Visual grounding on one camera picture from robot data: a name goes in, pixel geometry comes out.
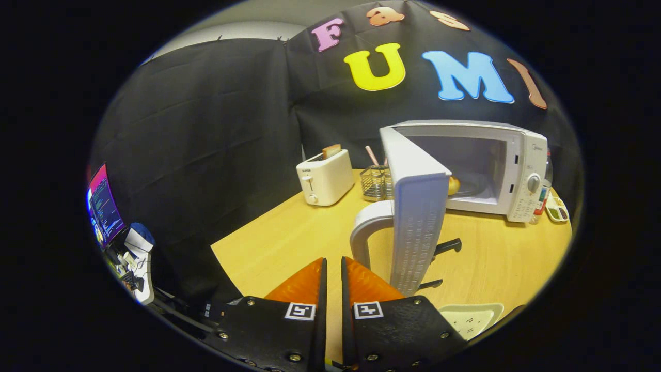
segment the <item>toaster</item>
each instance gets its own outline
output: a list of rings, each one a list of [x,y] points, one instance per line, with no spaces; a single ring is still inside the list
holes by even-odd
[[[310,205],[333,205],[354,185],[347,150],[340,150],[327,159],[323,158],[323,153],[313,156],[297,165],[296,173],[303,197]]]

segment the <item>microwave oven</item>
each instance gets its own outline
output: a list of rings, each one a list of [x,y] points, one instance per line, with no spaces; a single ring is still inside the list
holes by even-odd
[[[547,139],[510,124],[416,120],[379,129],[394,199],[356,216],[350,245],[369,268],[367,239],[394,228],[390,284],[404,296],[418,290],[438,243],[446,209],[502,214],[528,222],[546,172]],[[459,190],[448,196],[449,177]]]

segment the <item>paint palette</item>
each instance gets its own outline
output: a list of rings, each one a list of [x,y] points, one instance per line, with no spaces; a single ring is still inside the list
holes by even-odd
[[[567,222],[569,221],[569,212],[565,207],[562,199],[549,195],[546,201],[546,213],[553,222]]]

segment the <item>yellow letter u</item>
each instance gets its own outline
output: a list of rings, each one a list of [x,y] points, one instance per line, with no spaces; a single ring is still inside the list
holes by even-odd
[[[404,69],[404,63],[397,51],[399,44],[392,42],[377,46],[374,50],[383,53],[385,61],[388,63],[390,72],[386,76],[376,77],[369,68],[367,50],[361,50],[351,53],[344,57],[344,63],[349,65],[351,75],[354,77],[354,83],[366,91],[380,91],[396,86],[404,80],[407,71]]]

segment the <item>blue letter m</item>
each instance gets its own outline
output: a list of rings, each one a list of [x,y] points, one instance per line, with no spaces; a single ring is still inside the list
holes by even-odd
[[[470,52],[468,53],[468,67],[464,67],[448,53],[439,50],[422,53],[422,57],[429,60],[436,69],[441,83],[441,90],[438,92],[440,99],[447,101],[463,99],[464,94],[457,89],[455,80],[466,89],[472,98],[476,99],[480,95],[480,82],[483,81],[486,99],[494,102],[514,103],[514,97],[502,83],[490,56]]]

